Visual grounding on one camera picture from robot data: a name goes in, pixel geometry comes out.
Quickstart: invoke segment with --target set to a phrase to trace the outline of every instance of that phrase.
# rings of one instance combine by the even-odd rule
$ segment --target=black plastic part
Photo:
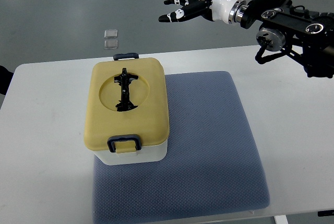
[[[106,143],[110,152],[116,152],[115,142],[127,142],[129,140],[133,140],[136,143],[136,150],[141,150],[140,136],[137,134],[112,136]]]
[[[11,79],[13,78],[13,73],[8,71],[5,67],[0,66],[0,93],[6,95]]]
[[[261,20],[261,14],[276,7],[290,7],[291,0],[252,0],[242,16],[240,26],[248,29],[256,20]]]
[[[139,58],[139,54],[138,53],[117,53],[114,55],[113,58],[115,61],[121,60],[123,58]]]
[[[334,216],[334,210],[319,211],[318,217]]]
[[[138,79],[138,75],[128,74],[126,68],[122,69],[122,73],[120,75],[114,77],[114,82],[119,83],[122,93],[121,100],[116,105],[118,112],[125,112],[138,107],[137,105],[133,105],[130,101],[129,85],[135,79]]]

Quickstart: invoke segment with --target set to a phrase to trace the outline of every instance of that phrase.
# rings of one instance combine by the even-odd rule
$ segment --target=robotic hand
[[[181,22],[203,16],[248,29],[259,20],[256,39],[261,46],[255,56],[259,64],[287,55],[304,67],[308,77],[334,75],[334,13],[309,11],[292,6],[291,0],[166,0],[183,7],[159,17],[160,22]],[[301,46],[298,54],[292,47]],[[263,56],[265,51],[279,52]]]
[[[183,7],[160,16],[160,22],[182,22],[203,16],[207,20],[223,20],[228,24],[236,22],[238,9],[246,4],[244,0],[165,0],[164,3]]]

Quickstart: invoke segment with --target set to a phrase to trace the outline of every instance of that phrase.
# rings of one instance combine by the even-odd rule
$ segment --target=storage box
[[[168,102],[158,60],[101,62],[92,71],[85,145],[108,165],[159,161],[167,152]]]

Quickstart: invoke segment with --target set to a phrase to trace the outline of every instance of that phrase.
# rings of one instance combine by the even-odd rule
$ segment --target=black handle
[[[118,61],[123,58],[139,58],[138,53],[118,53],[114,55],[114,60]]]
[[[110,152],[116,152],[115,142],[127,142],[128,140],[133,140],[136,143],[136,150],[141,150],[141,141],[137,134],[112,136],[106,143]]]

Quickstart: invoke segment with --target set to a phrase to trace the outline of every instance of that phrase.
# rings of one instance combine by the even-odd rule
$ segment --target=small glass square
[[[109,29],[104,31],[104,38],[117,38],[117,29]]]

